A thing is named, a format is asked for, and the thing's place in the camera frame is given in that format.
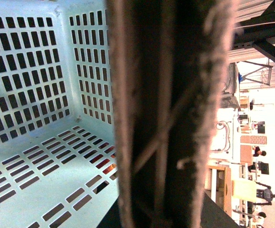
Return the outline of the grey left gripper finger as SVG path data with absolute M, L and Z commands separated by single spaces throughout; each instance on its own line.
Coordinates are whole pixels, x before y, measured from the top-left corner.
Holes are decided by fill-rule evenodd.
M 235 0 L 109 0 L 124 228 L 235 228 L 204 190 Z

